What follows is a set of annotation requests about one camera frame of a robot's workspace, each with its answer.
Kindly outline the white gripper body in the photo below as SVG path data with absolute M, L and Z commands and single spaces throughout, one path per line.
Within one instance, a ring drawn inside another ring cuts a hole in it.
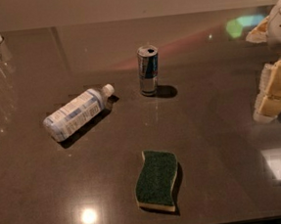
M 281 49 L 281 0 L 271 9 L 266 28 L 269 48 Z

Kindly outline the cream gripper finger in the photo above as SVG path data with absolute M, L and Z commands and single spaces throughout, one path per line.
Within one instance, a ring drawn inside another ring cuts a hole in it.
M 254 121 L 263 124 L 273 121 L 281 112 L 281 59 L 264 65 L 254 108 Z
M 254 27 L 251 31 L 249 31 L 246 40 L 248 42 L 253 42 L 253 43 L 261 43 L 261 42 L 266 42 L 266 36 L 267 36 L 267 31 L 268 31 L 268 21 L 269 17 L 265 17 L 263 20 L 259 22 L 259 24 Z

